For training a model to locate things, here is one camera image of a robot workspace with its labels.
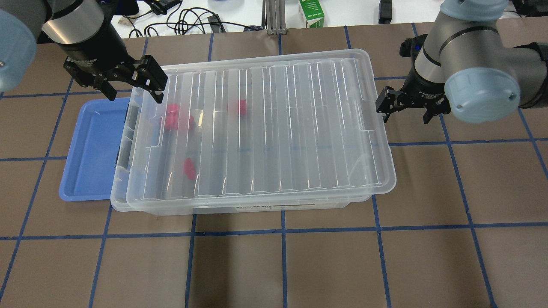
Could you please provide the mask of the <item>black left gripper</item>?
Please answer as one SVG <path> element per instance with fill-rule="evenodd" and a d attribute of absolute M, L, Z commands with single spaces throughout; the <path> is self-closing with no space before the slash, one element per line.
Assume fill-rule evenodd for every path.
<path fill-rule="evenodd" d="M 156 103 L 164 98 L 168 76 L 152 55 L 135 60 L 113 26 L 101 26 L 80 43 L 64 44 L 65 70 L 82 86 L 91 86 L 114 101 L 117 90 L 111 81 L 125 82 L 148 92 Z"/>

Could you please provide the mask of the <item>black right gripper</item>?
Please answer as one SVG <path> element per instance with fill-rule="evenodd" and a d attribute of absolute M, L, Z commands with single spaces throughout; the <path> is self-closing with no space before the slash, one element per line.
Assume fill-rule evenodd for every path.
<path fill-rule="evenodd" d="M 417 71 L 410 71 L 400 90 L 384 86 L 376 98 L 376 112 L 382 114 L 386 124 L 393 113 L 406 108 L 425 108 L 423 123 L 451 111 L 445 95 L 444 83 L 433 82 L 422 77 Z"/>

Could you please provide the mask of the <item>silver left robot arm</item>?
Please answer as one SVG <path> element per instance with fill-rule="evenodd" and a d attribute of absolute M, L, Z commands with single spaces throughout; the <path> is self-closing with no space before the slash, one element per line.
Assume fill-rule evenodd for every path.
<path fill-rule="evenodd" d="M 151 55 L 139 60 L 129 55 L 111 24 L 117 2 L 96 0 L 3 0 L 1 2 L 2 92 L 22 81 L 45 33 L 65 51 L 65 70 L 79 86 L 92 87 L 108 100 L 117 90 L 111 82 L 124 82 L 148 92 L 162 103 L 167 75 Z"/>

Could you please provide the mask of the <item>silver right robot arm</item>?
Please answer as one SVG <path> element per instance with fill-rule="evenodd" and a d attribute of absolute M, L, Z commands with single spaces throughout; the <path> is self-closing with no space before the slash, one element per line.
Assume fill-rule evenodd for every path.
<path fill-rule="evenodd" d="M 504 47 L 496 23 L 506 6 L 505 0 L 445 0 L 429 33 L 401 44 L 411 70 L 401 89 L 386 86 L 376 99 L 383 120 L 421 108 L 425 124 L 450 113 L 481 124 L 519 108 L 545 108 L 547 44 Z"/>

